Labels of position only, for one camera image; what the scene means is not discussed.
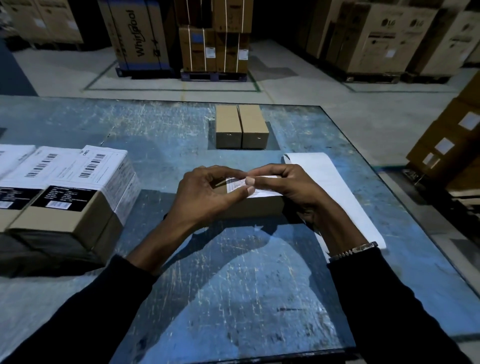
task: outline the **blue table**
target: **blue table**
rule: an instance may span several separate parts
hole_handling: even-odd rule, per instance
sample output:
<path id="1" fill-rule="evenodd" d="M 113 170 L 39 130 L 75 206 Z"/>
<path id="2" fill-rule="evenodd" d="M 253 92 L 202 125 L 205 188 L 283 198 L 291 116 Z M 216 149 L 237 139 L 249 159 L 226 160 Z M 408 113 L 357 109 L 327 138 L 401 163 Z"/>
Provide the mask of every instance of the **blue table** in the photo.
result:
<path id="1" fill-rule="evenodd" d="M 479 298 L 322 109 L 262 111 L 276 137 L 269 150 L 215 150 L 213 104 L 3 96 L 0 143 L 127 149 L 143 190 L 118 243 L 121 255 L 168 212 L 185 172 L 214 164 L 249 170 L 280 162 L 285 152 L 326 152 L 384 236 L 384 256 L 400 279 L 450 336 L 477 336 Z M 297 221 L 218 221 L 189 238 L 166 269 L 113 363 L 236 361 L 355 347 L 320 246 Z M 0 358 L 97 274 L 1 279 Z"/>

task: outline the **concrete floor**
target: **concrete floor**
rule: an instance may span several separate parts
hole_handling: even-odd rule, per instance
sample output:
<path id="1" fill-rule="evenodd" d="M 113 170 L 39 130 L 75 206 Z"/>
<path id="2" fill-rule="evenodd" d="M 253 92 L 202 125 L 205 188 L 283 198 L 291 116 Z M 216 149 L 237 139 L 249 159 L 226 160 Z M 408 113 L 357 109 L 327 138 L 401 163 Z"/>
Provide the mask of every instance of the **concrete floor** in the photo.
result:
<path id="1" fill-rule="evenodd" d="M 251 44 L 246 83 L 184 83 L 118 78 L 112 49 L 69 52 L 26 49 L 15 58 L 39 96 L 319 105 L 376 167 L 405 165 L 405 156 L 477 69 L 445 85 L 343 84 L 271 40 Z M 480 250 L 412 186 L 379 173 L 439 248 L 480 292 Z M 480 342 L 461 344 L 480 363 Z"/>

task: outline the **black sleeve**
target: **black sleeve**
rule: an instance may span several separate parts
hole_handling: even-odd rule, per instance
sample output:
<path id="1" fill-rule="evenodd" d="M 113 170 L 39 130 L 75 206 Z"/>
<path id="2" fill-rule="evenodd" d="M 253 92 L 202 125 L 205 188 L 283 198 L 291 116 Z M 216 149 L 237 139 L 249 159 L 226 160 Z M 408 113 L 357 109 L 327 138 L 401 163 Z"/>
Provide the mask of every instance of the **black sleeve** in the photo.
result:
<path id="1" fill-rule="evenodd" d="M 367 363 L 471 363 L 398 279 L 379 248 L 346 256 L 328 267 Z"/>
<path id="2" fill-rule="evenodd" d="M 149 273 L 114 256 L 3 363 L 108 363 L 154 282 Z"/>

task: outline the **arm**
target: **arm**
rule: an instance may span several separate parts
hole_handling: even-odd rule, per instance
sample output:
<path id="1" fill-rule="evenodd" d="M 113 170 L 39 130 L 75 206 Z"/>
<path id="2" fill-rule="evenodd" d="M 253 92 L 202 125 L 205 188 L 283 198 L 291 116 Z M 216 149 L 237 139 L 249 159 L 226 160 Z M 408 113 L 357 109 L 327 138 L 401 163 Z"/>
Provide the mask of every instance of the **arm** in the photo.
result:
<path id="1" fill-rule="evenodd" d="M 219 166 L 186 173 L 167 218 L 126 259 L 114 256 L 90 285 L 69 298 L 3 363 L 62 363 L 68 357 L 81 363 L 108 363 L 162 264 L 192 232 L 255 191 L 245 186 L 215 194 L 210 182 L 220 177 L 244 178 L 245 173 Z"/>
<path id="2" fill-rule="evenodd" d="M 283 178 L 257 177 L 274 174 Z M 367 243 L 340 205 L 300 166 L 272 164 L 248 175 L 246 184 L 277 191 L 296 203 L 300 217 L 320 231 L 330 255 Z M 380 249 L 343 257 L 328 267 L 357 347 L 368 363 L 412 358 L 470 363 L 398 279 Z"/>

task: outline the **silver wristband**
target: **silver wristband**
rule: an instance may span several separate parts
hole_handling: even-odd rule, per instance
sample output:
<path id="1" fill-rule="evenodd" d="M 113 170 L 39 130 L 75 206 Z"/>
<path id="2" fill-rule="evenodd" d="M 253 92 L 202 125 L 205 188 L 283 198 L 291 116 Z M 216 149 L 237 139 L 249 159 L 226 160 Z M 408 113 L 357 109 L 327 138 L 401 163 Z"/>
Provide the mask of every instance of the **silver wristband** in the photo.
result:
<path id="1" fill-rule="evenodd" d="M 363 252 L 364 250 L 367 250 L 367 249 L 370 249 L 370 248 L 375 248 L 377 246 L 378 246 L 377 242 L 366 243 L 364 245 L 357 246 L 356 248 L 347 250 L 346 252 L 334 255 L 334 256 L 330 257 L 329 260 L 330 260 L 330 263 L 335 262 L 336 260 L 339 260 L 339 259 L 341 259 L 345 256 L 353 255 L 355 253 L 360 253 L 360 252 Z"/>

